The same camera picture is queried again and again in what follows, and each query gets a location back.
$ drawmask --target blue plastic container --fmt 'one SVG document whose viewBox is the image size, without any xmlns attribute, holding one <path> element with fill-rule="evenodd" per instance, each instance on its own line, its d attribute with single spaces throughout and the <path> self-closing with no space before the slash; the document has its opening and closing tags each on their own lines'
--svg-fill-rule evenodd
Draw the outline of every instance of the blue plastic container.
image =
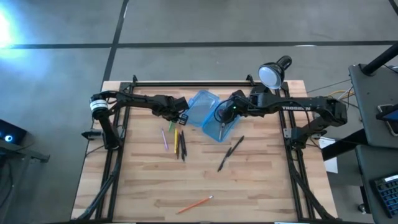
<svg viewBox="0 0 398 224">
<path fill-rule="evenodd" d="M 189 110 L 184 113 L 188 115 L 187 124 L 202 127 L 208 115 L 214 111 L 219 101 L 218 96 L 207 90 L 200 90 L 188 102 Z"/>
<path fill-rule="evenodd" d="M 226 106 L 226 103 L 223 103 L 222 105 L 220 105 L 218 107 L 217 110 L 222 110 L 224 109 Z M 220 129 L 221 129 L 221 124 L 220 122 L 216 121 L 216 119 L 214 118 L 214 112 L 215 110 L 213 110 L 209 116 L 207 117 L 206 121 L 204 122 L 203 126 L 202 126 L 202 131 L 207 134 L 208 136 L 210 136 L 212 139 L 218 141 L 218 142 L 223 142 L 227 137 L 228 134 L 231 132 L 231 130 L 235 127 L 235 125 L 238 123 L 240 116 L 237 116 L 235 118 L 235 120 L 233 120 L 232 122 L 228 123 L 225 125 L 223 133 L 221 135 L 220 138 Z"/>
<path fill-rule="evenodd" d="M 207 90 L 200 90 L 192 99 L 189 100 L 188 104 L 190 109 L 187 110 L 185 114 L 188 115 L 187 124 L 201 127 L 205 134 L 218 142 L 223 142 L 238 122 L 239 117 L 237 117 L 233 122 L 226 124 L 223 135 L 220 139 L 221 124 L 214 118 L 214 112 L 219 103 L 220 98 L 218 96 Z M 226 104 L 222 104 L 218 107 L 218 110 L 225 108 L 225 106 Z"/>
</svg>

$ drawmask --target lamp head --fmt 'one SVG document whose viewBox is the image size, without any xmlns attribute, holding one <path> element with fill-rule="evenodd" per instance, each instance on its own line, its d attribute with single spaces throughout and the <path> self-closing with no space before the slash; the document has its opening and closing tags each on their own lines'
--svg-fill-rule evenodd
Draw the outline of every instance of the lamp head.
<svg viewBox="0 0 398 224">
<path fill-rule="evenodd" d="M 283 56 L 276 63 L 270 62 L 261 65 L 258 74 L 262 84 L 273 90 L 279 89 L 285 79 L 285 70 L 291 64 L 292 58 Z"/>
</svg>

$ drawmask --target gray floor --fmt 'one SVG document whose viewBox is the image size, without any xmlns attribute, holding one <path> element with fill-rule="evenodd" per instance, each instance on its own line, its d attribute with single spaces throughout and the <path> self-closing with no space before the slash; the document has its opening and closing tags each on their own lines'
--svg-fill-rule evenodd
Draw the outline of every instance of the gray floor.
<svg viewBox="0 0 398 224">
<path fill-rule="evenodd" d="M 110 44 L 122 2 L 0 1 L 0 44 Z M 120 43 L 397 40 L 397 22 L 388 0 L 130 0 Z M 260 64 L 290 55 L 286 79 L 305 80 L 313 90 L 349 78 L 349 65 L 367 63 L 387 48 L 119 49 L 110 80 L 131 80 L 133 74 L 140 80 L 242 80 Z M 8 223 L 69 219 L 87 145 L 80 133 L 91 125 L 88 99 L 100 90 L 108 55 L 109 49 L 0 50 L 0 118 L 31 132 L 32 149 L 51 154 L 48 164 L 31 165 Z M 360 128 L 351 106 L 349 123 L 330 128 L 328 136 L 342 138 Z M 339 157 L 341 173 L 329 175 L 336 207 L 344 220 L 372 222 L 356 211 L 361 196 L 352 186 L 360 182 L 355 160 L 352 153 Z"/>
</svg>

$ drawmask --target purple pencil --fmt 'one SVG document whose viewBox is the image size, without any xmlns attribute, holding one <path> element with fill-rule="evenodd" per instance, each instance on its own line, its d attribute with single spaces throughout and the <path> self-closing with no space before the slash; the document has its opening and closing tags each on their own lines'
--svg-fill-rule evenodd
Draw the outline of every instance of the purple pencil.
<svg viewBox="0 0 398 224">
<path fill-rule="evenodd" d="M 168 151 L 169 145 L 167 144 L 166 137 L 164 136 L 163 128 L 162 128 L 162 135 L 163 135 L 164 147 L 166 148 L 166 151 Z"/>
</svg>

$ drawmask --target keyboard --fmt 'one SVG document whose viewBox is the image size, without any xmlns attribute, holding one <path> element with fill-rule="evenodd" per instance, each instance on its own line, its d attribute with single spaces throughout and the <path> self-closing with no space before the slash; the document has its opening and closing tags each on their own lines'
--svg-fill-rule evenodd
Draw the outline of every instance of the keyboard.
<svg viewBox="0 0 398 224">
<path fill-rule="evenodd" d="M 398 217 L 398 174 L 372 180 L 371 185 L 387 216 Z"/>
</svg>

